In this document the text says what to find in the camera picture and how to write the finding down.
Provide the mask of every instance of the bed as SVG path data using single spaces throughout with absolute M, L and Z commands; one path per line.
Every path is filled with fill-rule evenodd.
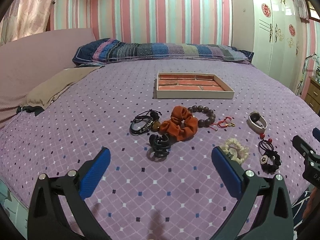
M 156 99 L 158 72 L 215 73 L 235 95 L 229 100 Z M 154 162 L 149 134 L 131 135 L 130 121 L 149 109 L 161 111 L 160 120 L 167 120 L 177 105 L 208 106 L 217 118 L 234 117 L 236 126 L 218 131 L 201 128 L 193 139 L 173 144 L 164 161 Z M 28 206 L 39 174 L 54 177 L 77 170 L 104 146 L 111 151 L 111 163 L 85 201 L 113 240 L 207 240 L 236 202 L 211 162 L 213 147 L 236 138 L 250 149 L 244 170 L 272 176 L 262 171 L 259 136 L 246 124 L 254 110 L 268 122 L 265 134 L 281 156 L 279 173 L 293 203 L 308 182 L 302 178 L 303 160 L 291 139 L 300 135 L 319 151 L 319 142 L 312 137 L 319 117 L 301 98 L 253 65 L 213 60 L 141 60 L 95 70 L 43 113 L 22 112 L 0 130 L 1 176 Z M 65 201 L 63 207 L 78 231 Z M 250 228 L 258 207 L 259 199 L 244 231 Z

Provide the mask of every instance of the striped quilt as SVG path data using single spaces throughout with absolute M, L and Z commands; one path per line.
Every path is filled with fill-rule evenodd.
M 125 43 L 112 38 L 81 46 L 73 58 L 76 65 L 92 62 L 112 63 L 138 59 L 183 58 L 215 59 L 250 64 L 253 53 L 213 44 Z

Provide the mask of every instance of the white wardrobe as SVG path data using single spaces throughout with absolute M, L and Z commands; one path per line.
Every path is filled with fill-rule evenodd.
M 302 39 L 301 21 L 293 1 L 232 1 L 232 45 L 253 51 L 253 65 L 294 90 L 301 64 L 299 41 Z

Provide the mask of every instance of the wooden drawer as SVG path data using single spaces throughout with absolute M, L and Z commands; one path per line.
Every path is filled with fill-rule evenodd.
M 313 99 L 309 94 L 307 94 L 305 100 L 304 100 L 308 106 L 312 108 L 313 111 L 316 112 L 316 114 L 320 111 L 320 104 L 317 103 L 315 99 Z
M 310 83 L 308 94 L 316 100 L 318 103 L 320 103 L 320 89 L 318 89 L 314 84 Z

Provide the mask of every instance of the white wristwatch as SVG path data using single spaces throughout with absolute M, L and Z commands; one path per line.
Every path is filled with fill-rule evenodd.
M 264 133 L 268 127 L 266 120 L 257 111 L 249 114 L 247 124 L 254 132 L 258 134 Z

